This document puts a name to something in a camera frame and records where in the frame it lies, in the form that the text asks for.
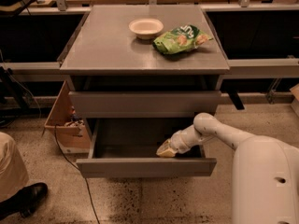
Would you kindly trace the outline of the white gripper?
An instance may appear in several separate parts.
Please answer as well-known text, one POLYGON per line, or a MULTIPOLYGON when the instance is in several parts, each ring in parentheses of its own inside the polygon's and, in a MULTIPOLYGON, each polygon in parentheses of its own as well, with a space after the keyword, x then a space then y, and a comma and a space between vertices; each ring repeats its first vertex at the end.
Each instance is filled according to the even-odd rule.
POLYGON ((177 131, 158 147, 156 154, 162 158, 173 158, 177 153, 183 154, 189 151, 192 143, 192 136, 189 133, 177 131))

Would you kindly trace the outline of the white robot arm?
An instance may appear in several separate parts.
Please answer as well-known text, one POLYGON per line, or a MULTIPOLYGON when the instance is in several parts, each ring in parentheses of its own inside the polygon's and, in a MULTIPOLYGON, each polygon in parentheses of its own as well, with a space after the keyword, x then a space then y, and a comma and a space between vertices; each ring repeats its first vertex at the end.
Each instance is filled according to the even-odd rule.
POLYGON ((157 149, 174 157, 216 137, 234 152, 232 224, 299 224, 299 149, 276 138, 225 125, 208 113, 157 149))

